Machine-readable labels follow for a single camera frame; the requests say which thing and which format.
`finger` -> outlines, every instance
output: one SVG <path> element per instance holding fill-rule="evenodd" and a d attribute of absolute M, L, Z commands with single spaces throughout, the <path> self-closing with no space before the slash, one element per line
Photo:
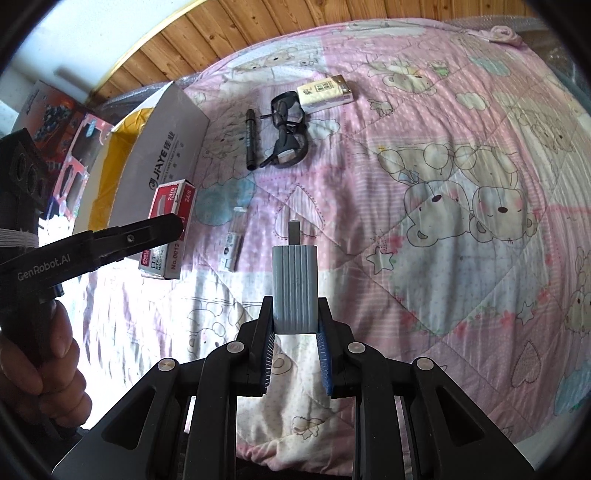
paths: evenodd
<path fill-rule="evenodd" d="M 41 375 L 22 350 L 0 335 L 0 369 L 19 390 L 39 395 L 43 390 Z"/>
<path fill-rule="evenodd" d="M 70 349 L 64 358 L 52 358 L 39 369 L 43 381 L 43 393 L 58 393 L 65 390 L 72 383 L 78 360 L 80 348 L 75 340 L 72 340 Z"/>
<path fill-rule="evenodd" d="M 62 427 L 74 428 L 84 424 L 92 411 L 92 400 L 84 394 L 80 403 L 67 415 L 56 418 L 56 423 Z"/>
<path fill-rule="evenodd" d="M 58 358 L 64 358 L 72 344 L 72 324 L 66 308 L 56 301 L 56 311 L 51 321 L 51 351 Z"/>
<path fill-rule="evenodd" d="M 28 423 L 39 423 L 40 411 L 38 398 L 20 391 L 6 376 L 0 373 L 0 398 L 15 413 Z"/>
<path fill-rule="evenodd" d="M 74 410 L 84 396 L 86 379 L 80 370 L 76 370 L 72 383 L 59 393 L 48 393 L 41 396 L 39 408 L 51 419 L 66 415 Z"/>

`bed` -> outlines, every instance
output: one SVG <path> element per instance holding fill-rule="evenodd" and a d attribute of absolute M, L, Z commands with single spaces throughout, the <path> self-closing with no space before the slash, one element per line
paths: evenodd
<path fill-rule="evenodd" d="M 309 116 L 305 160 L 249 172 L 246 110 L 337 73 L 355 101 Z M 513 442 L 577 409 L 591 385 L 591 117 L 518 38 L 422 19 L 327 25 L 233 54 L 186 93 L 210 127 L 181 280 L 125 260 L 64 286 L 87 426 L 159 359 L 202 358 L 257 318 L 292 219 L 358 341 L 431 357 Z M 258 131 L 263 158 L 276 130 Z M 248 217 L 228 273 L 235 206 Z M 278 336 L 268 394 L 239 399 L 238 455 L 350 475 L 353 425 L 353 403 L 324 394 L 314 336 Z"/>

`red and white box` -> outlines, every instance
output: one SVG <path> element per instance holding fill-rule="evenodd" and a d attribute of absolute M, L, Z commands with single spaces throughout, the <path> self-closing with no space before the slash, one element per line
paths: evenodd
<path fill-rule="evenodd" d="M 156 188 L 149 218 L 174 213 L 183 221 L 183 234 L 176 242 L 144 250 L 139 261 L 142 274 L 163 280 L 181 277 L 185 236 L 189 230 L 194 203 L 195 187 L 187 180 L 163 183 Z"/>

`marker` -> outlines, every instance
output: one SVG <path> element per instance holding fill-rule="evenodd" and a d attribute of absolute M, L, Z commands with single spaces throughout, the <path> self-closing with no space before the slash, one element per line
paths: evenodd
<path fill-rule="evenodd" d="M 255 128 L 255 111 L 249 108 L 246 111 L 246 168 L 249 171 L 256 170 Z"/>

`wooden paneling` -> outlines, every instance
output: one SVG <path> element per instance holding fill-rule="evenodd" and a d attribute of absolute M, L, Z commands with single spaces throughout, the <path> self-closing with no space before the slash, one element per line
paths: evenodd
<path fill-rule="evenodd" d="M 441 21 L 453 18 L 452 0 L 439 0 L 439 19 Z"/>
<path fill-rule="evenodd" d="M 346 0 L 306 0 L 306 4 L 318 27 L 352 20 Z"/>
<path fill-rule="evenodd" d="M 262 0 L 220 0 L 220 3 L 249 44 L 279 36 L 279 29 Z"/>
<path fill-rule="evenodd" d="M 129 92 L 130 90 L 135 90 L 136 88 L 143 86 L 142 83 L 130 74 L 125 67 L 121 67 L 111 75 L 109 81 L 117 89 L 121 90 L 121 92 Z"/>
<path fill-rule="evenodd" d="M 314 28 L 306 0 L 263 0 L 279 31 L 286 35 Z"/>
<path fill-rule="evenodd" d="M 183 56 L 170 44 L 162 33 L 158 33 L 147 41 L 141 48 L 147 57 L 154 62 L 164 76 L 175 80 L 189 75 L 195 70 Z"/>
<path fill-rule="evenodd" d="M 482 15 L 498 15 L 505 11 L 505 0 L 482 0 L 480 3 Z"/>
<path fill-rule="evenodd" d="M 174 24 L 162 30 L 162 35 L 180 53 L 194 72 L 199 72 L 219 60 L 207 40 L 184 15 Z"/>
<path fill-rule="evenodd" d="M 152 60 L 141 50 L 127 59 L 123 68 L 132 74 L 143 85 L 165 82 L 168 80 Z"/>
<path fill-rule="evenodd" d="M 388 17 L 384 0 L 348 0 L 347 5 L 355 20 Z"/>
<path fill-rule="evenodd" d="M 439 0 L 421 0 L 421 16 L 439 20 Z"/>
<path fill-rule="evenodd" d="M 505 15 L 525 15 L 525 4 L 521 0 L 505 0 Z"/>
<path fill-rule="evenodd" d="M 150 38 L 95 93 L 101 100 L 199 72 L 282 34 L 362 18 L 534 15 L 522 0 L 206 0 Z"/>
<path fill-rule="evenodd" d="M 394 13 L 392 17 L 421 18 L 420 0 L 385 0 L 386 11 Z"/>
<path fill-rule="evenodd" d="M 92 100 L 90 101 L 90 104 L 92 105 L 92 104 L 102 103 L 105 100 L 112 98 L 112 97 L 116 97 L 117 95 L 121 95 L 122 93 L 124 93 L 124 91 L 119 90 L 115 85 L 113 85 L 113 83 L 109 79 L 100 88 L 100 90 L 98 90 L 94 94 Z"/>
<path fill-rule="evenodd" d="M 186 17 L 220 58 L 248 46 L 248 42 L 217 0 L 208 0 L 199 8 L 188 12 Z"/>
<path fill-rule="evenodd" d="M 480 15 L 480 2 L 453 0 L 452 10 L 454 18 L 477 17 Z"/>

